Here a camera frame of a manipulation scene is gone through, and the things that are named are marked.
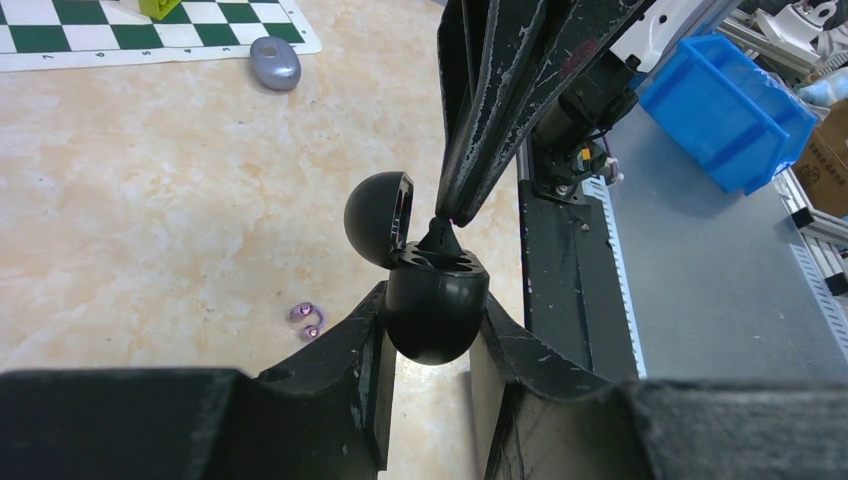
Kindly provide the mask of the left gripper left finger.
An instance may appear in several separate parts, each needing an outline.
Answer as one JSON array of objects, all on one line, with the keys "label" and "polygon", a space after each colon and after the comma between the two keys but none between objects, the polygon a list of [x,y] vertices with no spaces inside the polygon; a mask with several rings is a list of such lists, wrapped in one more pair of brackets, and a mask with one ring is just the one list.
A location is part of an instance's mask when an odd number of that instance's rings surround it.
[{"label": "left gripper left finger", "polygon": [[1,377],[5,479],[374,479],[395,351],[377,284],[335,327],[251,377],[231,368]]}]

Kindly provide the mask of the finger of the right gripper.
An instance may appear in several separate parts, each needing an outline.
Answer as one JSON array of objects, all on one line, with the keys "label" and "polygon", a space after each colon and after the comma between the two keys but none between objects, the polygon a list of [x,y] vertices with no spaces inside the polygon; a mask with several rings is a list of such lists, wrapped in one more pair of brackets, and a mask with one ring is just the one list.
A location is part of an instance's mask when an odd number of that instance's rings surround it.
[{"label": "finger of the right gripper", "polygon": [[560,94],[649,1],[450,4],[450,220],[468,225]]},{"label": "finger of the right gripper", "polygon": [[545,1],[449,1],[437,34],[445,150],[435,214],[472,219],[515,153],[507,139]]}]

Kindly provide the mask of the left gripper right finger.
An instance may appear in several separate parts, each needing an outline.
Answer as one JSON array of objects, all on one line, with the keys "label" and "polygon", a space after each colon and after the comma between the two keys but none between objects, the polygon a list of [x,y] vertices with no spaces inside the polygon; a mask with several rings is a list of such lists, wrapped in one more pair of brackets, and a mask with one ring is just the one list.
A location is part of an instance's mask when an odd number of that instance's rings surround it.
[{"label": "left gripper right finger", "polygon": [[494,298],[471,348],[486,479],[843,479],[847,387],[612,382],[513,321]]}]

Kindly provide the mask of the black earbud charging case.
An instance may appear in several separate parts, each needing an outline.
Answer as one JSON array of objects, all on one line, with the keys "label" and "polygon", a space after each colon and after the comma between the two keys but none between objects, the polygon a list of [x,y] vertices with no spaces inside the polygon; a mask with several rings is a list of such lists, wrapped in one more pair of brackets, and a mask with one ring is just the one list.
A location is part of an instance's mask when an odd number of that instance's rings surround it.
[{"label": "black earbud charging case", "polygon": [[421,251],[408,238],[414,184],[402,171],[374,174],[351,192],[344,229],[353,249],[388,271],[380,314],[396,350],[423,365],[464,354],[478,335],[490,275],[462,247],[460,257]]}]

